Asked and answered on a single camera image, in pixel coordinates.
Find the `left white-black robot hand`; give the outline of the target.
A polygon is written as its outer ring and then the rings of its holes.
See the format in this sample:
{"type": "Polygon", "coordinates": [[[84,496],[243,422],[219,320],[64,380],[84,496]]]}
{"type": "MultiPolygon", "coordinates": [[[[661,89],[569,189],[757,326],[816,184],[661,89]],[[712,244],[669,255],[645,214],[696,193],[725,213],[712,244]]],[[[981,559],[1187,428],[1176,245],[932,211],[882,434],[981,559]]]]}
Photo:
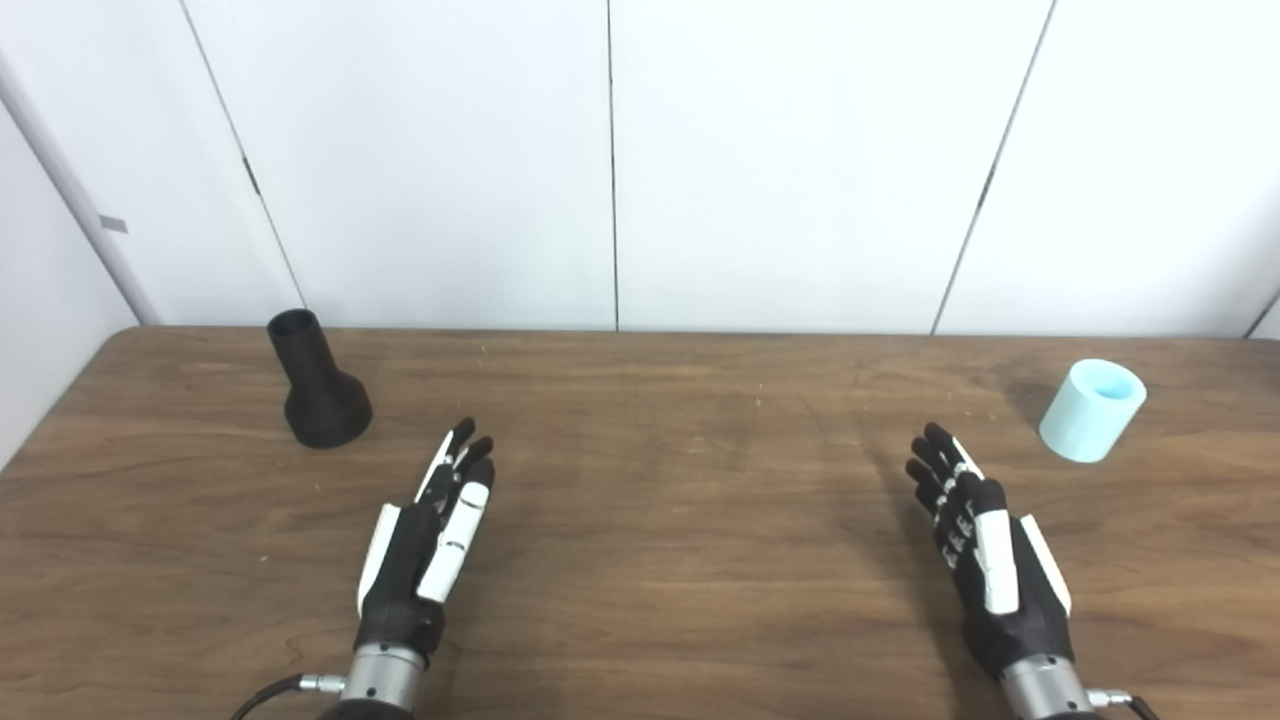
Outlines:
{"type": "Polygon", "coordinates": [[[413,497],[381,506],[358,582],[355,648],[407,650],[431,661],[445,602],[497,478],[494,439],[467,416],[443,438],[413,497]]]}

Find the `right white-black robot hand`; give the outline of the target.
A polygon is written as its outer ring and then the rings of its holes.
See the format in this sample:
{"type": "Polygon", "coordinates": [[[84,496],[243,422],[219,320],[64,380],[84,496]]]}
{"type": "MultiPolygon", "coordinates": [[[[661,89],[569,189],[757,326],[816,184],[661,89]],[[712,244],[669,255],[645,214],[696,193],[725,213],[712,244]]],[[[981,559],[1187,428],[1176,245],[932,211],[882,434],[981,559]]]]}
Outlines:
{"type": "Polygon", "coordinates": [[[1073,661],[1073,598],[1030,514],[1011,512],[960,439],[936,421],[911,441],[905,465],[963,605],[963,639],[992,678],[1033,656],[1073,661]]]}

